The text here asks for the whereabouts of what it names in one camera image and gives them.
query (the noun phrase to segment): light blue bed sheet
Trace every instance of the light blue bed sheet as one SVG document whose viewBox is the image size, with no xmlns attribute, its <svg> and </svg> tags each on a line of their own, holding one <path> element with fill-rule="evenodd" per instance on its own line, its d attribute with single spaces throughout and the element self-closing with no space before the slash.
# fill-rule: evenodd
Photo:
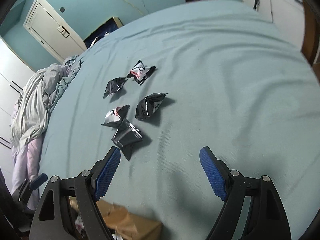
<svg viewBox="0 0 320 240">
<path fill-rule="evenodd" d="M 52 113 L 40 172 L 64 179 L 92 168 L 113 146 L 106 113 L 130 104 L 127 118 L 145 140 L 129 162 L 122 156 L 103 199 L 160 220 L 162 239 L 205 239 L 223 205 L 199 162 L 209 146 L 244 176 L 269 175 L 292 239 L 306 230 L 320 203 L 320 88 L 272 23 L 239 2 L 193 2 L 120 28 L 80 59 Z M 156 72 L 103 99 L 107 82 L 139 59 Z M 149 121 L 136 120 L 138 102 L 154 92 L 169 94 Z"/>
</svg>

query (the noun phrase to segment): teal wall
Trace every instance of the teal wall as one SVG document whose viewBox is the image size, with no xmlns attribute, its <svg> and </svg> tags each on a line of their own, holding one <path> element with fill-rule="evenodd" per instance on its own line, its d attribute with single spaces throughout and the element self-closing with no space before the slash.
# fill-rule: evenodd
<svg viewBox="0 0 320 240">
<path fill-rule="evenodd" d="M 57 60 L 52 57 L 28 32 L 23 28 L 24 20 L 34 0 L 26 0 L 20 22 L 4 36 L 4 40 L 23 58 L 34 70 L 49 66 Z M 47 0 L 60 13 L 64 20 L 78 33 L 86 38 L 92 31 L 112 16 L 119 17 L 123 24 L 140 18 L 142 15 L 122 0 Z M 128 0 L 142 12 L 147 14 L 182 4 L 184 0 Z"/>
</svg>

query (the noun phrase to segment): black and white snack packet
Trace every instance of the black and white snack packet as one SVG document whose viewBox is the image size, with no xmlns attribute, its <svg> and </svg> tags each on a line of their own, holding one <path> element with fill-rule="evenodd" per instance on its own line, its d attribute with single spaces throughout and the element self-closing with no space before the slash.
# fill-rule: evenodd
<svg viewBox="0 0 320 240">
<path fill-rule="evenodd" d="M 127 78 L 114 78 L 110 80 L 104 92 L 103 99 L 119 91 L 127 80 Z"/>
<path fill-rule="evenodd" d="M 104 123 L 102 125 L 118 128 L 121 125 L 122 120 L 126 118 L 129 108 L 130 105 L 126 105 L 110 110 L 109 112 L 107 112 Z"/>
<path fill-rule="evenodd" d="M 148 119 L 161 105 L 167 93 L 153 93 L 143 98 L 136 108 L 136 119 Z"/>
<path fill-rule="evenodd" d="M 132 123 L 124 119 L 113 136 L 112 141 L 129 161 L 131 159 L 133 144 L 141 142 L 142 135 Z"/>
<path fill-rule="evenodd" d="M 155 70 L 155 66 L 145 67 L 142 61 L 139 60 L 132 70 L 130 70 L 127 78 L 133 77 L 139 85 L 142 85 Z"/>
</svg>

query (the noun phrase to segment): bedding pile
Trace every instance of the bedding pile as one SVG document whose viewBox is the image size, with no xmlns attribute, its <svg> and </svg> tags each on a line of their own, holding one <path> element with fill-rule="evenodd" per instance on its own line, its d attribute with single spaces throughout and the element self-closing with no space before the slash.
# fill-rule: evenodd
<svg viewBox="0 0 320 240">
<path fill-rule="evenodd" d="M 78 55 L 68 57 L 62 65 L 52 64 L 38 70 L 28 80 L 16 102 L 11 118 L 10 132 L 14 169 L 13 193 L 24 181 L 38 176 L 43 133 L 48 126 L 50 113 L 81 67 Z M 33 191 L 28 208 L 34 210 L 38 191 Z"/>
</svg>

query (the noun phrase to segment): white cable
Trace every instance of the white cable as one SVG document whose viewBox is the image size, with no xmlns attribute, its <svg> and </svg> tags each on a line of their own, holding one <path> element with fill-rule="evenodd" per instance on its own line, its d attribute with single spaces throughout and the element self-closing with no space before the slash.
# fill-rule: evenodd
<svg viewBox="0 0 320 240">
<path fill-rule="evenodd" d="M 130 4 L 133 8 L 135 8 L 136 10 L 138 10 L 138 12 L 139 12 L 141 15 L 144 15 L 144 13 L 143 13 L 142 11 L 140 11 L 137 7 L 135 7 L 135 6 L 134 6 L 132 3 L 130 3 L 129 1 L 127 1 L 127 0 L 122 0 L 122 1 Z"/>
</svg>

